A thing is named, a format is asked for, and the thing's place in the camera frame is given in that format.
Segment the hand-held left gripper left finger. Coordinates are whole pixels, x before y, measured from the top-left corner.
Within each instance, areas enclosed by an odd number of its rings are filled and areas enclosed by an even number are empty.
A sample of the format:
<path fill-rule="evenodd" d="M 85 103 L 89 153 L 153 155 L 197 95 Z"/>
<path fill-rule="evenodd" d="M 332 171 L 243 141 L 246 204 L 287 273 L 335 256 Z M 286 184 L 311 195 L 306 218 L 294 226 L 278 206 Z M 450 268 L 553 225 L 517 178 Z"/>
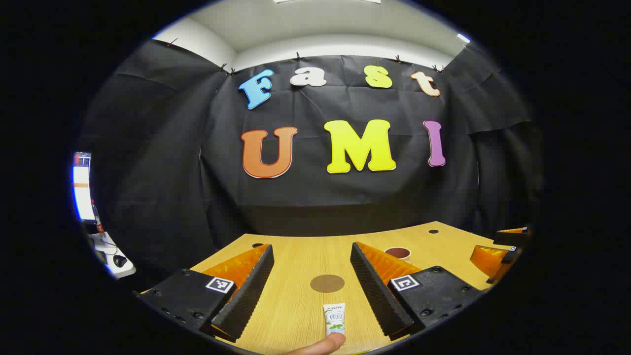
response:
<path fill-rule="evenodd" d="M 203 271 L 182 268 L 134 295 L 187 330 L 235 342 L 261 299 L 274 264 L 273 246 L 262 244 Z"/>

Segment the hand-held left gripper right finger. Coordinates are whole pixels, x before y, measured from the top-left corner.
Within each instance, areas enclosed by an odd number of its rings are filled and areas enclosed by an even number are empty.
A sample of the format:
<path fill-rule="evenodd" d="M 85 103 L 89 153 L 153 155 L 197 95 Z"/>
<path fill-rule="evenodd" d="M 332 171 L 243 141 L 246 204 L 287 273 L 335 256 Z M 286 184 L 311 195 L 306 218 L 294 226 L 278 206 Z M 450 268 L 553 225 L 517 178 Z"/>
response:
<path fill-rule="evenodd" d="M 439 265 L 420 269 L 358 241 L 350 263 L 383 334 L 392 340 L 439 325 L 484 294 Z"/>

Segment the white toothpaste tube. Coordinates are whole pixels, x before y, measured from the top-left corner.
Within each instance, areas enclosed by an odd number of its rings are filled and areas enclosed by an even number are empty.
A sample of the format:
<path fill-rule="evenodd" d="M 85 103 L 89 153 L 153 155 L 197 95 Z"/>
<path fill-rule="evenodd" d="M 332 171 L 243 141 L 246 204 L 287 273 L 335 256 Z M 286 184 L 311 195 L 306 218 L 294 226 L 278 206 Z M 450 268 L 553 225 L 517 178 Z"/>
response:
<path fill-rule="evenodd" d="M 325 336 L 331 333 L 346 335 L 345 303 L 323 305 Z"/>

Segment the round brown coaster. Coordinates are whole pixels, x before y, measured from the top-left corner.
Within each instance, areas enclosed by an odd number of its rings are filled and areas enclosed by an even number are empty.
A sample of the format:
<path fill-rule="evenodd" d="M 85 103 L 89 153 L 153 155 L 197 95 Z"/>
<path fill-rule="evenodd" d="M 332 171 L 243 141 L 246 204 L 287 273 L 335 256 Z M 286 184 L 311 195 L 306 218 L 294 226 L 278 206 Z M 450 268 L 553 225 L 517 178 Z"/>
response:
<path fill-rule="evenodd" d="M 340 276 L 325 274 L 314 277 L 310 281 L 310 287 L 321 293 L 332 293 L 341 290 L 345 286 L 345 279 Z"/>

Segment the wooden desktop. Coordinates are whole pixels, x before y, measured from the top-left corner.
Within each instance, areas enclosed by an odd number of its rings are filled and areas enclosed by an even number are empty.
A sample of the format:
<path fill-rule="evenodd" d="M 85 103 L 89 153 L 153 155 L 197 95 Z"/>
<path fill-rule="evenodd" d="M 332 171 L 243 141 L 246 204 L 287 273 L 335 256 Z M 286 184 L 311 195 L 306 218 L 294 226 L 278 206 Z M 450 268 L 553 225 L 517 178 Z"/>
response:
<path fill-rule="evenodd" d="M 345 236 L 244 234 L 192 267 L 192 270 L 203 271 L 250 248 L 271 244 L 275 264 L 254 313 L 243 335 L 235 342 L 195 333 L 239 355 L 284 354 L 320 341 L 325 336 L 323 305 L 345 303 L 346 341 L 333 355 L 403 355 L 408 351 L 417 352 L 419 347 L 415 341 L 453 318 L 399 339 L 385 336 L 350 263 L 351 246 L 356 241 L 383 252 L 392 247 L 408 248 L 412 252 L 408 263 L 420 269 L 439 265 L 484 293 L 490 285 L 486 283 L 488 277 L 470 261 L 473 248 L 477 245 L 522 248 L 496 245 L 495 240 L 437 221 L 392 231 Z M 344 288 L 332 293 L 313 290 L 310 281 L 325 274 L 345 279 Z"/>

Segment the black backdrop cloth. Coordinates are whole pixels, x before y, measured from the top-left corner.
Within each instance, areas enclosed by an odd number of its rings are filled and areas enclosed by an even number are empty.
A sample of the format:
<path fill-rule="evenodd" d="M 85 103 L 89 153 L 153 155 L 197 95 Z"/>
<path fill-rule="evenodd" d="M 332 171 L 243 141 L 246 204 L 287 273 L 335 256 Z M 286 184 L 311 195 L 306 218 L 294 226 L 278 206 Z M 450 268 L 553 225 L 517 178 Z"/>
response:
<path fill-rule="evenodd" d="M 151 40 L 108 78 L 74 151 L 106 229 L 148 284 L 246 233 L 315 237 L 439 221 L 530 224 L 542 134 L 479 49 L 442 73 L 364 56 L 230 75 Z"/>

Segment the white side desk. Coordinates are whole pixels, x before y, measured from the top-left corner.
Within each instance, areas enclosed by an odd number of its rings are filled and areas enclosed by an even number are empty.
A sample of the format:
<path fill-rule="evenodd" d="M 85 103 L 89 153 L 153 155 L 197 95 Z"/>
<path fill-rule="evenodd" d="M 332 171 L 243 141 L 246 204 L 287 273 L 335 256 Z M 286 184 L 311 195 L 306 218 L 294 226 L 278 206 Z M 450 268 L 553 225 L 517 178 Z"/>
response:
<path fill-rule="evenodd" d="M 135 274 L 135 265 L 127 256 L 125 256 L 122 249 L 120 249 L 111 236 L 109 236 L 108 232 L 97 232 L 95 234 L 88 234 L 88 236 L 91 240 L 90 244 L 94 249 L 96 257 L 103 263 L 106 269 L 108 269 L 113 278 L 118 280 Z M 126 263 L 126 265 L 122 268 L 115 267 L 112 260 L 112 257 L 115 254 L 125 256 L 128 259 L 128 263 Z"/>

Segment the computer monitor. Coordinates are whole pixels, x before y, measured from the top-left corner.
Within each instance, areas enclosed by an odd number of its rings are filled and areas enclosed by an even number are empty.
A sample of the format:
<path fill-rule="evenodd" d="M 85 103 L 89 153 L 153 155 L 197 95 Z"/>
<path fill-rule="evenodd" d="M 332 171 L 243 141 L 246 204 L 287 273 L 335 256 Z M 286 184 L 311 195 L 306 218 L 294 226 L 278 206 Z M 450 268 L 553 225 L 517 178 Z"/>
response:
<path fill-rule="evenodd" d="M 90 171 L 92 154 L 75 151 L 71 164 L 71 186 L 74 196 L 77 217 L 81 221 L 96 222 L 90 188 Z"/>

